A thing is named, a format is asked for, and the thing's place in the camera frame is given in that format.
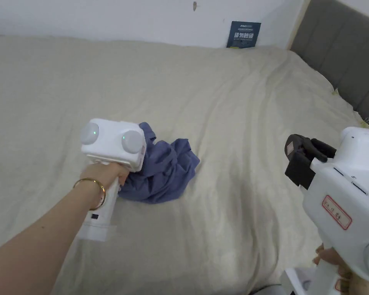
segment wrinkled bedsheet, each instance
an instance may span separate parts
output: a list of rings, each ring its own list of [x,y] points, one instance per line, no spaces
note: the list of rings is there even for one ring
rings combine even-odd
[[[53,294],[246,294],[320,240],[284,175],[292,133],[337,146],[356,114],[295,53],[0,36],[0,245],[87,159],[91,118],[147,121],[200,158],[178,200],[118,199],[108,242],[74,241]]]

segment white wall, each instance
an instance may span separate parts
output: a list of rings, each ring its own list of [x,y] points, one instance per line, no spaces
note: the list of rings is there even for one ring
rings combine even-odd
[[[339,0],[339,1],[369,16],[369,0]]]
[[[0,0],[0,35],[225,47],[231,21],[261,22],[257,45],[285,48],[304,0]]]

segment headboard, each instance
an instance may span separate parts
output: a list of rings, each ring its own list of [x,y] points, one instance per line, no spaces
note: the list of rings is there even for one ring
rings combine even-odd
[[[336,0],[311,0],[291,50],[369,118],[369,17]]]

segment blue cloth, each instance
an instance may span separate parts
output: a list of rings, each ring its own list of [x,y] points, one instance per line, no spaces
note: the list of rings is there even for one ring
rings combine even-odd
[[[153,144],[156,135],[149,124],[143,122],[139,127],[144,130],[146,139],[144,163],[139,172],[130,173],[118,196],[149,204],[179,198],[195,176],[199,159],[187,139]]]

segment gold bangle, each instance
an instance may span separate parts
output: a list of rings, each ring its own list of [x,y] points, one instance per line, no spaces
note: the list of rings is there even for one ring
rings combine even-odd
[[[99,204],[99,206],[97,206],[96,208],[90,209],[89,211],[97,210],[97,209],[99,209],[104,204],[105,199],[106,199],[106,192],[105,192],[104,186],[103,186],[103,184],[100,181],[98,181],[96,179],[92,179],[92,178],[88,178],[87,177],[87,178],[82,178],[82,179],[78,180],[77,182],[75,182],[75,184],[74,184],[74,186],[72,188],[74,188],[81,181],[85,181],[85,180],[89,180],[89,181],[93,181],[93,182],[97,183],[101,187],[101,190],[103,191],[103,194],[104,194],[103,201]]]

